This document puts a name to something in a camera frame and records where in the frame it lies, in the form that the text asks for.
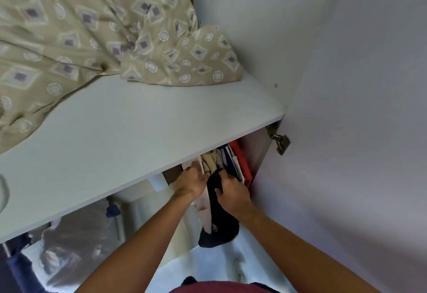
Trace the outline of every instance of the pink fabric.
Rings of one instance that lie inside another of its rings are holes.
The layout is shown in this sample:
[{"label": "pink fabric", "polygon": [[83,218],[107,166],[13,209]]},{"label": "pink fabric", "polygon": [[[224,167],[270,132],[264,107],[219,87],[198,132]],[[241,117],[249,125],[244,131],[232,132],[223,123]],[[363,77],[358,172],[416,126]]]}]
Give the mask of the pink fabric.
[{"label": "pink fabric", "polygon": [[266,293],[268,291],[252,284],[239,284],[235,282],[198,282],[191,285],[180,286],[170,293]]}]

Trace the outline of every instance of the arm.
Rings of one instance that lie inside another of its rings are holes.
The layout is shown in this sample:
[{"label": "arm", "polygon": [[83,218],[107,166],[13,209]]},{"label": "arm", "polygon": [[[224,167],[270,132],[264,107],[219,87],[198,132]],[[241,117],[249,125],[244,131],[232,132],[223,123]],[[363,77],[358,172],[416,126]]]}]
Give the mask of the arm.
[{"label": "arm", "polygon": [[133,237],[114,251],[76,293],[142,293],[156,272],[179,221],[206,187],[195,163],[175,182],[175,194]]},{"label": "arm", "polygon": [[255,207],[248,189],[221,171],[218,201],[258,240],[281,272],[300,293],[379,293],[342,264],[305,242]]}]

